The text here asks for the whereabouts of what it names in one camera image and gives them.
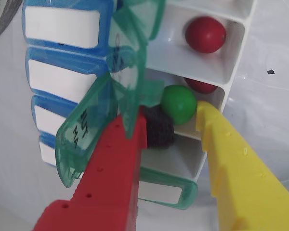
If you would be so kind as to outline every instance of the red plastic piece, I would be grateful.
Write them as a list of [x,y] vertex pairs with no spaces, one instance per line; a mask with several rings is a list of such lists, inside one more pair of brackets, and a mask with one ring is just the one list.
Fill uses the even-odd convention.
[[217,89],[217,86],[211,85],[209,83],[204,83],[204,82],[200,82],[200,81],[189,79],[189,78],[184,78],[184,79],[191,89],[202,94],[210,94]]
[[103,131],[70,201],[55,201],[33,231],[134,231],[141,150],[147,147],[146,120],[139,115],[131,139],[121,116]]

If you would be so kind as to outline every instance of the red ball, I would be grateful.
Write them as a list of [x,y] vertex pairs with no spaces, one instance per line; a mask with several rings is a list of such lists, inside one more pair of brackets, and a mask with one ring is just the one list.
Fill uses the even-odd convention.
[[224,26],[214,18],[200,17],[187,27],[185,39],[194,50],[201,53],[213,53],[226,41]]
[[190,78],[184,78],[184,79],[191,89],[202,94],[210,94],[217,89],[217,86],[211,85],[209,83],[200,82],[200,81],[193,80]]

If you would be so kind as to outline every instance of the white label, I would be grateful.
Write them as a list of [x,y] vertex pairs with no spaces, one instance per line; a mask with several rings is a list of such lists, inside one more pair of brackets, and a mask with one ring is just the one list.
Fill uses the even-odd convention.
[[57,115],[42,107],[34,106],[38,130],[48,132],[56,136],[57,131],[66,120],[63,116]]
[[100,13],[56,7],[26,7],[26,37],[93,48],[98,44]]
[[55,150],[42,142],[39,142],[39,148],[42,154],[42,160],[50,165],[56,166]]
[[182,189],[179,187],[140,181],[138,198],[168,204],[177,204],[179,202],[181,192]]
[[31,59],[28,61],[28,66],[31,88],[46,91],[76,103],[82,100],[96,80],[95,74],[84,75]]

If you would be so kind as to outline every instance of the gray fabric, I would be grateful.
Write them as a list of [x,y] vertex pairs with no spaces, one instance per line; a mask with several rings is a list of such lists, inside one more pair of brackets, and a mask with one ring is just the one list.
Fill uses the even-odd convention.
[[5,28],[10,24],[14,15],[16,14],[22,0],[8,0],[3,13],[0,18],[0,34],[5,30]]

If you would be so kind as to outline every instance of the white backdrop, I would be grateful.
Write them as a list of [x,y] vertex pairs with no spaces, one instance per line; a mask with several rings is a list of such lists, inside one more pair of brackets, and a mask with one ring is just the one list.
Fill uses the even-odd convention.
[[[66,189],[41,160],[25,53],[19,10],[0,36],[0,205],[35,223],[45,206],[70,199],[76,186]],[[258,1],[224,115],[279,179],[289,179],[289,0]],[[217,230],[209,191],[205,165],[190,209],[140,202],[137,230]]]

